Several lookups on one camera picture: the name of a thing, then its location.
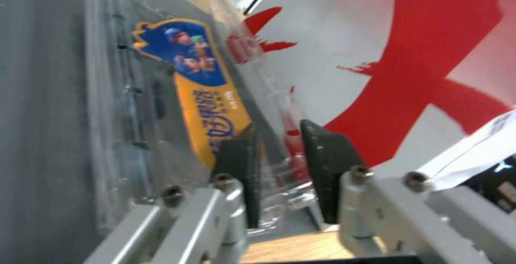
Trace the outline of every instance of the cartoon character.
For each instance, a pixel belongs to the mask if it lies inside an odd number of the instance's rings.
[[[204,41],[202,35],[190,36],[185,31],[181,31],[177,28],[170,28],[164,32],[166,38],[175,44],[183,46],[191,46],[188,50],[191,58],[178,58],[176,56],[175,61],[186,65],[192,72],[197,73],[200,69],[206,71],[214,71],[214,58],[209,58],[206,49],[208,44]]]
[[[198,73],[201,71],[199,62],[194,58],[185,58],[182,55],[176,55],[174,62],[181,73],[188,73],[187,69],[190,70],[190,73]]]

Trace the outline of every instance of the blue label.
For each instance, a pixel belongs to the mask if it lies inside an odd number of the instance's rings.
[[[154,25],[142,22],[134,31],[136,48],[175,66],[179,74],[205,86],[226,84],[212,34],[206,25],[193,21],[165,20]]]

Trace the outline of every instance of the bolt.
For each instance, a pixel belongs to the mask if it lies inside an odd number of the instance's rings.
[[[227,173],[219,173],[213,178],[213,185],[221,191],[228,191],[233,186],[233,178]]]
[[[373,173],[363,165],[354,165],[352,167],[352,181],[357,184],[365,183],[372,178]]]
[[[162,192],[162,199],[167,207],[173,208],[183,199],[183,191],[179,185],[170,185]]]
[[[413,192],[424,192],[431,185],[430,179],[426,174],[415,171],[405,174],[403,182]]]

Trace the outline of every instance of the wooden surface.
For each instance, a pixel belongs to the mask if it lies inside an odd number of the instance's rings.
[[[310,233],[251,244],[240,263],[288,262],[352,258],[336,232]]]

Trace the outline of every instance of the snack package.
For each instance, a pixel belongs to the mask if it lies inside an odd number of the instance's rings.
[[[288,94],[271,83],[234,8],[227,0],[87,0],[87,11],[101,228],[115,227],[135,203],[156,203],[168,185],[186,194],[205,187],[222,142],[250,124],[263,150],[260,220],[250,234],[276,228],[287,183],[297,183],[276,123]],[[249,63],[238,64],[235,51]]]

